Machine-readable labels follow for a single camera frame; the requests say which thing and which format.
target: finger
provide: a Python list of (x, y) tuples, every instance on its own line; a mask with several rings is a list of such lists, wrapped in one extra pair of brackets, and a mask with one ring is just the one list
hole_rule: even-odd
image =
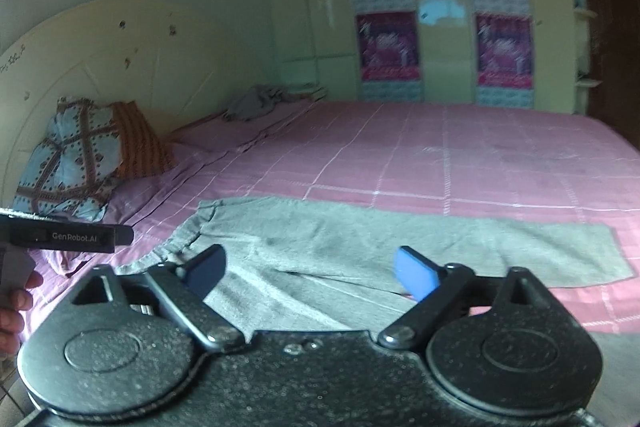
[(34, 271), (34, 272), (31, 272), (31, 275), (29, 276), (29, 280), (27, 281), (27, 284), (24, 285), (24, 287), (27, 289), (37, 288), (38, 286), (42, 286), (43, 283), (44, 283), (44, 279), (42, 278), (42, 275)]
[(22, 333), (24, 319), (13, 310), (0, 309), (0, 329), (8, 333)]
[(15, 310), (27, 312), (33, 308), (33, 297), (25, 290), (15, 290), (11, 293), (11, 304)]
[(0, 332), (0, 351), (8, 355), (15, 355), (20, 347), (18, 339), (9, 333)]

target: folded cloth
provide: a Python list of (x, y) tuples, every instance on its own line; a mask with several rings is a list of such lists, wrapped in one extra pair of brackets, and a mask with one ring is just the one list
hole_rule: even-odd
[(253, 120), (269, 114), (278, 102), (293, 102), (300, 97), (290, 94), (282, 86), (254, 86), (226, 110), (226, 120)]
[[(402, 292), (392, 262), (402, 245), (438, 264), (466, 264), (479, 275), (500, 277), (511, 266), (525, 266), (551, 288), (634, 275), (606, 225), (405, 214), (276, 196), (201, 201), (149, 261), (179, 263), (216, 243), (225, 247), (230, 266), (237, 259), (243, 268), (259, 265), (392, 293)], [(137, 263), (149, 266), (145, 257)]]

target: patterned pillowcase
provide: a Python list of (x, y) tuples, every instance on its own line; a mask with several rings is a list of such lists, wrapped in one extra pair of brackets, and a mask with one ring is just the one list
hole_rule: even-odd
[(113, 111), (85, 98), (61, 98), (22, 175), (14, 209), (100, 221), (120, 158)]
[(135, 180), (158, 176), (175, 167), (171, 147), (162, 143), (136, 102), (116, 102), (110, 107), (120, 135), (122, 163), (118, 167), (118, 178)]

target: headboard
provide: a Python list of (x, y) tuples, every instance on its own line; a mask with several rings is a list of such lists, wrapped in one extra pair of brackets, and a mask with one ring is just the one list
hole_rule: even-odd
[(264, 83), (222, 24), (161, 0), (97, 0), (36, 26), (0, 57), (0, 195), (11, 206), (60, 96), (135, 100), (159, 134)]

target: gray cloth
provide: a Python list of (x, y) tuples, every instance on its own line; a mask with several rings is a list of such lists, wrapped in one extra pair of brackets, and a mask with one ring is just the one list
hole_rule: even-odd
[(278, 102), (293, 102), (297, 99), (282, 86), (253, 86), (229, 106), (225, 120), (253, 120), (269, 114)]
[[(399, 214), (275, 197), (203, 201), (163, 245), (116, 271), (183, 263), (216, 243), (227, 252), (227, 272), (205, 302), (249, 337), (256, 329), (369, 329), (376, 335), (414, 305), (393, 272), (401, 245), (439, 264), (466, 264), (479, 275), (526, 266), (552, 287), (633, 275), (604, 225)], [(612, 355), (606, 353), (610, 361), (594, 412), (613, 418), (610, 427), (629, 427), (620, 421), (634, 415), (630, 383), (638, 373), (616, 369), (630, 346), (609, 337), (599, 341)], [(614, 407), (618, 398), (629, 404)]]

